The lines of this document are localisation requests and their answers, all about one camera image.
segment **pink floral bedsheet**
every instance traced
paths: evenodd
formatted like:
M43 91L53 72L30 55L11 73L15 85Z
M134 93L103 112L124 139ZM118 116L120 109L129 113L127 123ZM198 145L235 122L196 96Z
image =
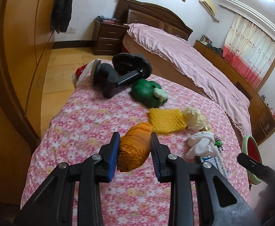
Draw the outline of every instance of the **pink floral bedsheet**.
M229 171L229 182L250 203L246 170L236 158L240 147L229 119L215 102L161 77L151 75L148 80L158 82L168 93L168 102L162 107L196 107L202 111L220 136L224 145L222 156ZM77 88L51 121L41 144L34 152L28 169L21 207L38 186L60 162L77 164L98 153L110 141L114 131L124 135L130 127L147 121L148 109L129 95L130 88L104 99L90 83L90 73L79 78ZM181 157L188 151L185 144L187 131L158 135L160 143L169 146L172 153ZM151 155L143 166L131 172L116 171L109 184L100 184L104 225L167 225L170 205L170 184L158 183ZM198 225L195 186L192 186L194 222ZM73 225L77 225L78 183L75 189Z
M129 27L127 32L136 43L166 60L218 103L242 137L252 135L250 102L219 69L179 37L148 25L130 24Z

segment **wall outlet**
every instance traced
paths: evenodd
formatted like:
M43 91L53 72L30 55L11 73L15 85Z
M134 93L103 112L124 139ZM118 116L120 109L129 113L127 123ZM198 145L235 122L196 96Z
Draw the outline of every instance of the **wall outlet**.
M76 29L76 28L71 28L69 33L75 34L75 33L76 33L76 31L77 31L77 29Z

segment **orange knitted toy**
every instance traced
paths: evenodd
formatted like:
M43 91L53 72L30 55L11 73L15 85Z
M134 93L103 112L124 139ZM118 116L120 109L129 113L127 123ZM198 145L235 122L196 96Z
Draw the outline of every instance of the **orange knitted toy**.
M151 132L151 125L142 122L131 127L125 136L121 137L117 164L120 172L129 172L144 164L151 151Z

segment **wooden headboard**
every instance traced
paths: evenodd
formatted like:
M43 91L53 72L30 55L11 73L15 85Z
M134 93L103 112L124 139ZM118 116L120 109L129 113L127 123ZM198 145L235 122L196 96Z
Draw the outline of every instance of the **wooden headboard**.
M193 32L171 10L152 3L119 0L114 12L114 18L127 24L140 23L160 28L185 40L188 40Z

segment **curtain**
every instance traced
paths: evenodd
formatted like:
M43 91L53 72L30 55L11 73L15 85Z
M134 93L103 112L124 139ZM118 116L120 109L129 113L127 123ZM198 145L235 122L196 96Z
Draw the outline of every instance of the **curtain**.
M275 58L275 42L237 14L226 37L223 57L256 89Z

